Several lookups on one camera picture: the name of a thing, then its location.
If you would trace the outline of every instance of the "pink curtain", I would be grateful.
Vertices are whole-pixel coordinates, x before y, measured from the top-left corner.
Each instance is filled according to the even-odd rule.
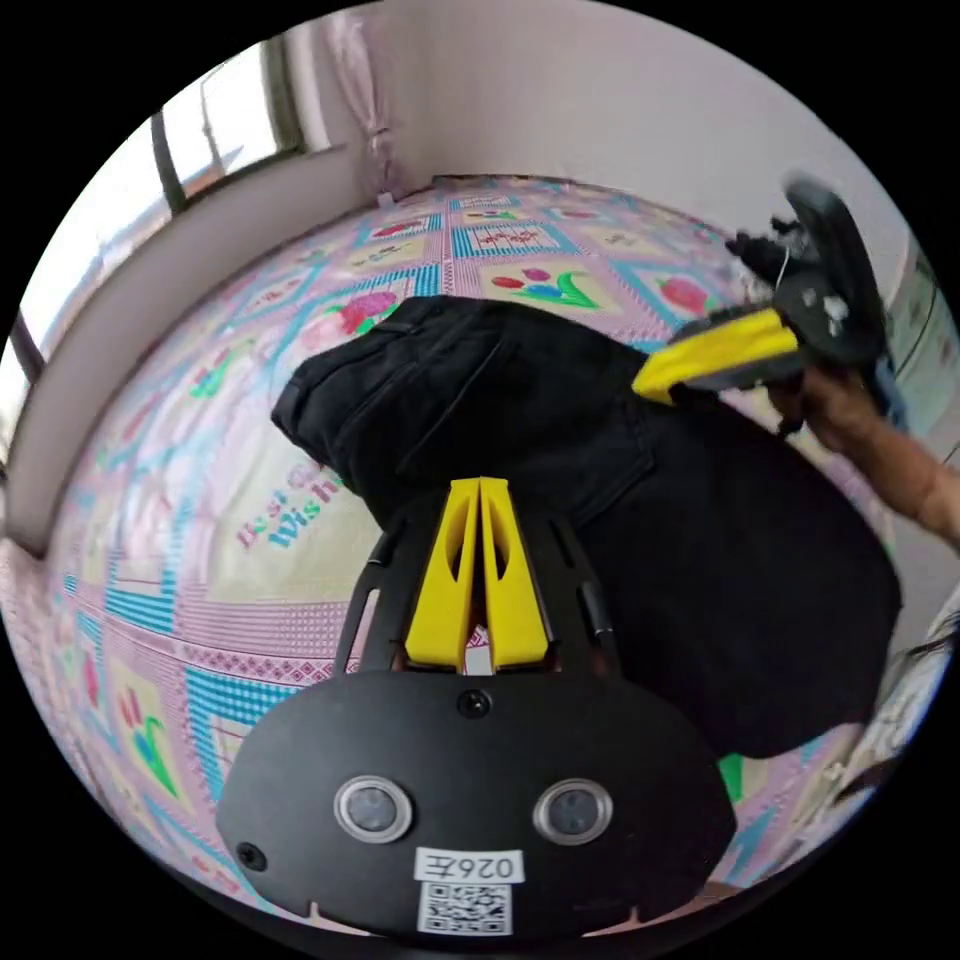
[[[367,183],[374,193],[392,193],[399,199],[404,194],[405,176],[394,150],[390,105],[378,69],[386,52],[382,22],[377,5],[329,14],[323,28],[340,86],[366,137]]]

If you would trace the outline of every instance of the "yellow plastic part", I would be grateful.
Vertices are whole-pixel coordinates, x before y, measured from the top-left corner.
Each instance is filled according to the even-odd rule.
[[[506,480],[480,478],[480,509],[493,669],[540,663],[547,655],[547,634]]]
[[[783,356],[800,349],[776,310],[767,307],[653,354],[633,381],[633,392],[673,405],[671,388],[698,377]]]
[[[454,480],[407,633],[416,664],[461,669],[470,625],[480,481]]]

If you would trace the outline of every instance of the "clothing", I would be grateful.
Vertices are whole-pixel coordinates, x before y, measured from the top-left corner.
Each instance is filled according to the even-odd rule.
[[[457,477],[567,515],[625,676],[764,758],[871,715],[900,608],[849,501],[718,398],[642,400],[645,356],[534,308],[412,298],[305,361],[274,423],[383,526]]]

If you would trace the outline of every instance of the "window frame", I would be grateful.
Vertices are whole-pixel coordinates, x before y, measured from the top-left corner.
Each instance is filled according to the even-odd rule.
[[[170,219],[160,227],[160,230],[163,230],[182,213],[185,213],[191,209],[191,207],[212,193],[222,189],[224,186],[235,183],[250,174],[257,173],[274,163],[309,152],[297,109],[296,97],[294,95],[286,34],[278,34],[266,40],[261,40],[259,41],[259,45],[262,48],[262,81],[270,126],[277,144],[276,152],[270,154],[268,157],[263,157],[260,160],[250,163],[240,170],[225,174],[213,183],[207,184],[196,193],[188,196],[185,183],[177,174],[176,167],[173,163],[173,155],[170,152],[166,122],[163,114],[164,107],[166,106],[166,104],[164,104],[164,107],[161,107],[149,118],[150,133],[153,140],[154,162],[156,164],[157,174],[160,177],[163,196],[170,210]],[[204,75],[204,79],[212,75],[219,66],[218,64],[217,67],[208,71],[207,74]],[[212,162],[215,162],[218,149],[216,147],[216,141],[212,140],[212,133],[206,129],[206,127],[209,127],[209,120],[206,115],[204,115],[204,124],[204,133],[207,134],[208,139],[211,140]],[[33,335],[30,333],[19,306],[17,308],[17,319],[10,332],[8,342],[12,346],[17,362],[27,380],[29,392],[30,388],[32,388],[43,375],[47,361],[41,353],[39,345],[34,340]],[[3,466],[3,462],[0,460],[0,485],[2,485],[2,477],[5,474]]]

